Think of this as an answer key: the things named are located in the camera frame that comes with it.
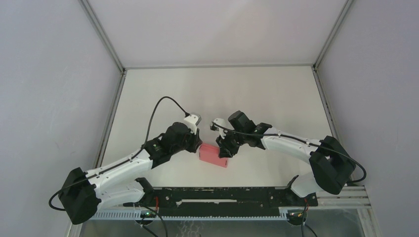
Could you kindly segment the pink cardboard box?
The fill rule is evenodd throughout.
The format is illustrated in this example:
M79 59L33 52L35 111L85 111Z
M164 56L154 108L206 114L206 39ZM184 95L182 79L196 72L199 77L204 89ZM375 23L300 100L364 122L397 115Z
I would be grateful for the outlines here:
M219 157L220 149L219 147L203 143L199 148L199 160L227 168L228 159Z

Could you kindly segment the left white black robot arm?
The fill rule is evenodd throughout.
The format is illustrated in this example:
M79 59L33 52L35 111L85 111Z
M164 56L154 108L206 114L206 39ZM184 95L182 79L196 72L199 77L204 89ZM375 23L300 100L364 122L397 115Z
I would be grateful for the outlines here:
M118 161L88 171L79 167L71 170L58 198L74 225L115 205L139 202L148 206L155 196L149 185L138 181L141 173L168 162L181 151L195 153L201 144L198 128L192 130L184 122L175 122L166 132Z

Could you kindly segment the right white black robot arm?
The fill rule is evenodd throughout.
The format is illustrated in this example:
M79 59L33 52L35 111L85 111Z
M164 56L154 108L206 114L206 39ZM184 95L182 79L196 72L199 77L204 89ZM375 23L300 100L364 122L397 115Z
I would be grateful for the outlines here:
M338 195L356 168L356 162L334 137L302 138L267 123L255 124L242 111L233 113L228 122L231 129L221 118L210 125L211 130L219 132L216 143L220 158L232 158L242 145L249 145L282 152L310 166L308 173L295 176L287 186L286 201L291 205L299 205L305 197L319 191Z

